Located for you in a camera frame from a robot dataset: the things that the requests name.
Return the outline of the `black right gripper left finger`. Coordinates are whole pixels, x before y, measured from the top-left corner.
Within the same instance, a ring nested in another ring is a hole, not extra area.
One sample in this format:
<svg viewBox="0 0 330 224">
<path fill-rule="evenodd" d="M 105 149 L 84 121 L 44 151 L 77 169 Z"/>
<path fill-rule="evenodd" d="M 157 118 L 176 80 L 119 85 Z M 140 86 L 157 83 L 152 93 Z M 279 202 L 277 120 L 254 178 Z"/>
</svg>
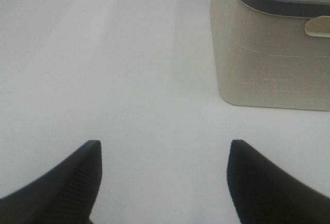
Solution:
<svg viewBox="0 0 330 224">
<path fill-rule="evenodd" d="M 1 223 L 91 223 L 101 180 L 101 143 L 90 140 L 41 177 L 1 198 Z"/>
</svg>

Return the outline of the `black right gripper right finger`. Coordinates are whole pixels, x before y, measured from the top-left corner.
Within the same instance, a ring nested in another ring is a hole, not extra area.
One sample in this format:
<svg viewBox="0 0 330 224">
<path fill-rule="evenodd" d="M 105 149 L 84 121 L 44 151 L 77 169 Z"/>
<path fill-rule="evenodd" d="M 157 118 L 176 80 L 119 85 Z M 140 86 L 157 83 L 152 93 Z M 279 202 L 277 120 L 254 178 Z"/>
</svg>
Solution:
<svg viewBox="0 0 330 224">
<path fill-rule="evenodd" d="M 226 179 L 241 223 L 329 223 L 329 197 L 244 140 L 230 144 Z"/>
</svg>

